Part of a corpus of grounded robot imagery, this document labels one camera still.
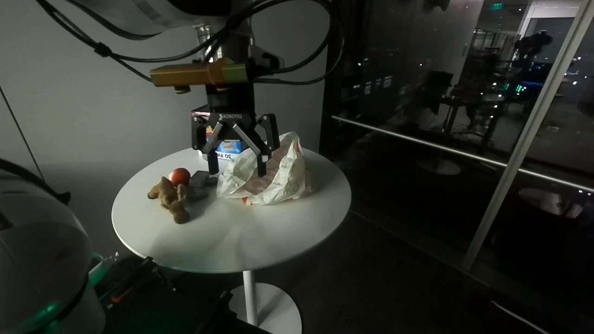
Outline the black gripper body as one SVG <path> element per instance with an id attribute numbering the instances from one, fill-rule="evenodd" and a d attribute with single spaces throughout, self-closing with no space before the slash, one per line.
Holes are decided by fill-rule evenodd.
<path id="1" fill-rule="evenodd" d="M 208 102 L 191 111 L 191 147 L 214 150 L 225 139 L 241 139 L 254 152 L 279 149 L 273 113 L 256 115 L 251 84 L 208 85 Z"/>

